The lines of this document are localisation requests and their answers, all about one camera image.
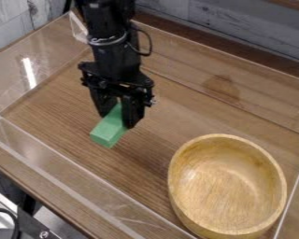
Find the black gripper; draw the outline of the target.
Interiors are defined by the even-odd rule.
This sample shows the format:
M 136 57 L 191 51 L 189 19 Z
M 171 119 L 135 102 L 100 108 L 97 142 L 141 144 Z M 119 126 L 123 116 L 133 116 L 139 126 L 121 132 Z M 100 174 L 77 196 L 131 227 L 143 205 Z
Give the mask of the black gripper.
M 139 42 L 132 40 L 89 41 L 88 45 L 95 61 L 78 63 L 78 69 L 95 107 L 104 118 L 121 98 L 121 121 L 132 129 L 153 100 L 153 80 L 140 71 L 140 57 L 149 56 L 151 50 L 141 52 Z

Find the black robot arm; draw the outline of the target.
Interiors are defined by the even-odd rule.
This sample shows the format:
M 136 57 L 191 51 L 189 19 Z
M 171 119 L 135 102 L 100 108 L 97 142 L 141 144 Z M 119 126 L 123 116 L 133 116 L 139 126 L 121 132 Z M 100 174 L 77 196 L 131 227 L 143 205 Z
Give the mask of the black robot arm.
M 143 30 L 132 22 L 136 0 L 76 0 L 87 26 L 87 43 L 95 60 L 78 63 L 81 82 L 89 89 L 99 114 L 121 108 L 121 123 L 133 128 L 153 104 L 153 80 L 140 71 Z

